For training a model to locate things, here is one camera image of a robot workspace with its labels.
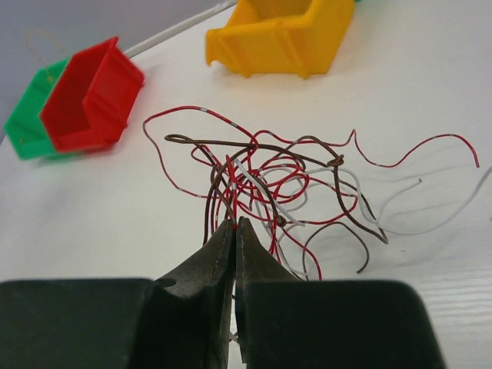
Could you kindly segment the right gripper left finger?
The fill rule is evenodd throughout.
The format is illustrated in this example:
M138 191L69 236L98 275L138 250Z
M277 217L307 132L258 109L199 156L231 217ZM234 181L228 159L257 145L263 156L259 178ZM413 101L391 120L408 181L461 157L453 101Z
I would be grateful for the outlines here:
M1 284L3 368L225 368L235 231L159 279Z

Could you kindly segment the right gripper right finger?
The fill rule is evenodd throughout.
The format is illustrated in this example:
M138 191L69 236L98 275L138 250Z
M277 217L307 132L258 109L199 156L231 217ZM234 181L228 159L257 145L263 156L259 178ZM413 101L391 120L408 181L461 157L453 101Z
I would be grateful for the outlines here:
M236 230L235 316L249 368L444 368L431 320L408 284L300 281Z

